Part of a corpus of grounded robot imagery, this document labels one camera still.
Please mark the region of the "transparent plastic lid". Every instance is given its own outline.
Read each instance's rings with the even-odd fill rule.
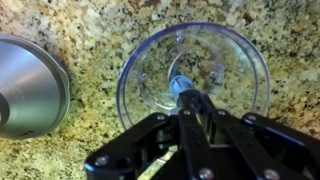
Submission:
[[[169,27],[138,47],[118,82],[117,108],[127,129],[153,112],[176,107],[170,81],[183,75],[217,108],[237,117],[266,115],[269,73],[253,44],[224,26],[187,23]]]

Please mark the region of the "speckled granite surface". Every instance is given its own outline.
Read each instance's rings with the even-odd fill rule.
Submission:
[[[0,0],[0,32],[59,56],[72,83],[70,112],[58,129],[0,140],[0,177],[85,179],[85,157],[122,131],[115,91],[130,53],[153,33],[189,21],[226,25],[250,39],[271,74],[268,115],[320,138],[319,9],[318,0]]]

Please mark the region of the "stainless steel bowl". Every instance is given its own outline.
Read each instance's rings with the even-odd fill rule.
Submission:
[[[69,84],[56,57],[28,40],[0,34],[0,136],[51,132],[67,114]]]

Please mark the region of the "clear plastic bowl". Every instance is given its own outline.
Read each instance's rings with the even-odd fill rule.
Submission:
[[[138,47],[117,87],[117,109],[125,129],[153,112],[176,107],[169,90],[174,72],[188,77],[217,108],[237,117],[266,115],[270,87],[266,64],[254,45],[234,30],[212,23],[164,29]]]

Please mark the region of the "black mechanism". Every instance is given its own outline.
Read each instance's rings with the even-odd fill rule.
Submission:
[[[320,179],[319,140],[258,114],[237,119],[197,90],[177,104],[177,114],[151,114],[91,154],[87,178],[137,179],[177,145],[152,179]]]

